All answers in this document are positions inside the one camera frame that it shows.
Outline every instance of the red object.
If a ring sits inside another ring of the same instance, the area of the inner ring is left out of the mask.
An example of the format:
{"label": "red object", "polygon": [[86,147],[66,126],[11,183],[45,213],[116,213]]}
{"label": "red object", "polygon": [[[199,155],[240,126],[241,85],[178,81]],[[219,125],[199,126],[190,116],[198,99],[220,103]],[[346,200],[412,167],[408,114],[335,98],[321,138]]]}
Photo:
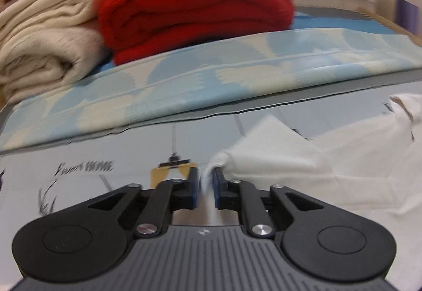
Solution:
{"label": "red object", "polygon": [[293,13],[291,0],[104,0],[98,20],[122,64],[208,39],[287,29]]}

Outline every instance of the cream folded blanket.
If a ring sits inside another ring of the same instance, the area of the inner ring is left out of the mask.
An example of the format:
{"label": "cream folded blanket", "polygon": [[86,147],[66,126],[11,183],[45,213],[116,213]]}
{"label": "cream folded blanket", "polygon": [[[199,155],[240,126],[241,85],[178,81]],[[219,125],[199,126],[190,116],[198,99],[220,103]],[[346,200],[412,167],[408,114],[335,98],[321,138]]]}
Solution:
{"label": "cream folded blanket", "polygon": [[0,50],[0,83],[10,103],[71,84],[108,54],[103,38],[83,27],[44,29]]}
{"label": "cream folded blanket", "polygon": [[38,30],[76,26],[97,16],[101,0],[18,0],[0,13],[0,47]]}

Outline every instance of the white cloth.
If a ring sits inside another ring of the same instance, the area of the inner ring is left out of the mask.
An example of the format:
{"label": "white cloth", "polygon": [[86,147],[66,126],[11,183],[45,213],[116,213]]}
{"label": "white cloth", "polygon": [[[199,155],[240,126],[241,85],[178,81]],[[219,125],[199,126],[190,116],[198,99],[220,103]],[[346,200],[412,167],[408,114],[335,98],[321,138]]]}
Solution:
{"label": "white cloth", "polygon": [[101,0],[19,0],[0,13],[0,45],[46,28],[76,26],[97,16]]}
{"label": "white cloth", "polygon": [[[393,112],[306,140],[265,118],[208,171],[260,189],[283,184],[385,226],[397,242],[387,276],[400,291],[422,286],[422,96],[391,97]],[[209,187],[209,175],[202,180]],[[210,210],[207,218],[218,216]]]}
{"label": "white cloth", "polygon": [[88,75],[108,54],[101,34],[89,28],[44,29],[0,51],[0,79],[10,103]]}

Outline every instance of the folded towel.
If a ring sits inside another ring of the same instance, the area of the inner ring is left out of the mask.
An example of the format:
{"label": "folded towel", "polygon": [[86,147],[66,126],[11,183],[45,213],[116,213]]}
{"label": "folded towel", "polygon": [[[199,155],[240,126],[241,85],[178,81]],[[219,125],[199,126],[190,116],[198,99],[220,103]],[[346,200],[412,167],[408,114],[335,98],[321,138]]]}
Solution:
{"label": "folded towel", "polygon": [[0,47],[38,30],[76,26],[96,17],[101,0],[18,0],[0,13]]}
{"label": "folded towel", "polygon": [[43,29],[0,51],[0,83],[11,103],[71,84],[108,54],[101,34],[90,28]]}
{"label": "folded towel", "polygon": [[122,64],[209,39],[289,28],[291,0],[105,0],[98,20]]}

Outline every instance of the light blue folded blanket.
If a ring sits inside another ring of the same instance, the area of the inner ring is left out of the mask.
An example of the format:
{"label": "light blue folded blanket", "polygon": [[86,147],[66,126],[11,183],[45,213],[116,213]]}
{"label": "light blue folded blanket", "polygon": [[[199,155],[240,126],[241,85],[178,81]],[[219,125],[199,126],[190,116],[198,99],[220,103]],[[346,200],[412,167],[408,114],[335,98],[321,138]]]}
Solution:
{"label": "light blue folded blanket", "polygon": [[404,35],[340,28],[262,33],[137,60],[21,102],[0,150],[313,85],[422,67]]}

